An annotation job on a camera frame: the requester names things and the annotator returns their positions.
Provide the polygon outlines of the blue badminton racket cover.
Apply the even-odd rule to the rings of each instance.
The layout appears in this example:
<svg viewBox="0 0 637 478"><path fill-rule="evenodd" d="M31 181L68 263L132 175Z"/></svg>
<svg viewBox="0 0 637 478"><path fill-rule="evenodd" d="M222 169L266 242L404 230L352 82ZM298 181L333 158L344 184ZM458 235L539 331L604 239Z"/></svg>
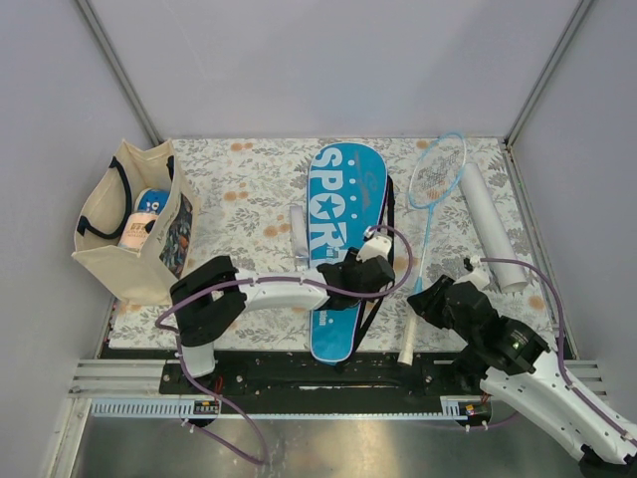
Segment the blue badminton racket cover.
<svg viewBox="0 0 637 478"><path fill-rule="evenodd" d="M340 263L360 248L367 227L394 224L394 187L382 156L355 142L338 142L312 159L307 190L309 264ZM311 314L311 353L328 365L358 349L383 301L357 302L343 311Z"/></svg>

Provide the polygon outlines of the white shuttlecock tube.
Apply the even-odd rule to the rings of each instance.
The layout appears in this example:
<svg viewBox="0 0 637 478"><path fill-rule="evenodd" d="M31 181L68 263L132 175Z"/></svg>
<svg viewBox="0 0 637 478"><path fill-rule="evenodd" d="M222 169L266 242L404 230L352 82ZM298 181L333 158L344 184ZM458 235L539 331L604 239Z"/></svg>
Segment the white shuttlecock tube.
<svg viewBox="0 0 637 478"><path fill-rule="evenodd" d="M471 162L464 166L460 188L482 244L484 256L492 259L517 260L507 230L476 163ZM528 284L522 265L489 263L489 266L502 293L521 292Z"/></svg>

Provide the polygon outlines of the blue racket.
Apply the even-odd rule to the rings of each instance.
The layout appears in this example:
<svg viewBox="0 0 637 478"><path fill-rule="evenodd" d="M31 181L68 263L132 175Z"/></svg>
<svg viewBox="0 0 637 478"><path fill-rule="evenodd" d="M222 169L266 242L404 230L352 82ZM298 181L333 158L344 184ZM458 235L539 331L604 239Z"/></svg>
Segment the blue racket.
<svg viewBox="0 0 637 478"><path fill-rule="evenodd" d="M426 211L424 236L415 275L412 294L424 291L424 269L427 259L433 218L436 206L443 202L456 188L467 161L468 148L465 137L456 131L444 133L432 140L415 163L406 198L408 206Z"/></svg>

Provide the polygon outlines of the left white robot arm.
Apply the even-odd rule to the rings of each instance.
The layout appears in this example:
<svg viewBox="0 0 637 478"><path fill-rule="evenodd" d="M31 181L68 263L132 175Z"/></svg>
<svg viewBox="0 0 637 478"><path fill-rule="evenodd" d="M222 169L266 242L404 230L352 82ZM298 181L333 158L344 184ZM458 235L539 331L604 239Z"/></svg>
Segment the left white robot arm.
<svg viewBox="0 0 637 478"><path fill-rule="evenodd" d="M242 271L218 256L170 288L185 366L181 381L195 393L216 380L214 343L243 313L266 309L343 311L376 299L395 279L393 246L381 236L350 248L337 263L281 276Z"/></svg>

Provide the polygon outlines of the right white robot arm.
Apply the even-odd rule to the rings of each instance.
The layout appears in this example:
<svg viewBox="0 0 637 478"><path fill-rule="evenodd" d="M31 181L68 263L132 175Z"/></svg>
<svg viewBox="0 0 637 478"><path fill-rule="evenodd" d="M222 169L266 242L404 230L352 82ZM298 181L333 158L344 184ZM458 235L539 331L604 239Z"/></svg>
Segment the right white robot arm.
<svg viewBox="0 0 637 478"><path fill-rule="evenodd" d="M635 423L564 368L527 324L499 314L474 284L446 275L407 302L417 317L465 341L447 374L460 391L505 402L555 440L586 477L635 476Z"/></svg>

